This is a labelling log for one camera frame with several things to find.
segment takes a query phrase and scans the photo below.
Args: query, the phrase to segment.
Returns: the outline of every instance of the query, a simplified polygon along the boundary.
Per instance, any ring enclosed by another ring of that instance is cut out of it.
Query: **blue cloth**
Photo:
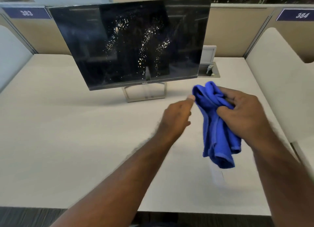
[[[216,112],[219,106],[229,109],[233,109],[233,106],[224,99],[224,94],[211,81],[207,82],[205,87],[194,86],[192,94],[204,117],[203,157],[210,157],[220,168],[235,167],[232,154],[241,152],[241,138],[228,128]]]

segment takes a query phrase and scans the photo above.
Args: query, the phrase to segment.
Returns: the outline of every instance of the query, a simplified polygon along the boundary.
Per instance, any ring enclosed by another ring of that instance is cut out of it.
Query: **monitor stand base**
[[[157,82],[143,85],[127,86],[122,88],[127,102],[138,102],[165,98],[167,83]]]

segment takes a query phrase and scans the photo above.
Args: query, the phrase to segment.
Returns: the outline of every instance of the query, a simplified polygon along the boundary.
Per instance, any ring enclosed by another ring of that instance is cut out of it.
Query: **left hand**
[[[175,142],[185,128],[191,124],[188,119],[194,101],[195,97],[189,95],[184,101],[170,104],[164,111],[156,135],[161,135],[163,138],[169,138],[170,141]]]

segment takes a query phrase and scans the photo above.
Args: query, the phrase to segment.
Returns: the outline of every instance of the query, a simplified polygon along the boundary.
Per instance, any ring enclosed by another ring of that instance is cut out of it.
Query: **purple label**
[[[51,19],[44,7],[3,7],[12,19]]]
[[[314,21],[314,9],[284,9],[276,21]]]

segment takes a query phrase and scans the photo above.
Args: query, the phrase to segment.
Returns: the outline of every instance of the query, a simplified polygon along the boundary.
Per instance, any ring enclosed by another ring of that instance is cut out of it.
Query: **fingernail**
[[[193,101],[195,101],[195,96],[194,95],[188,95],[187,98],[192,99]]]

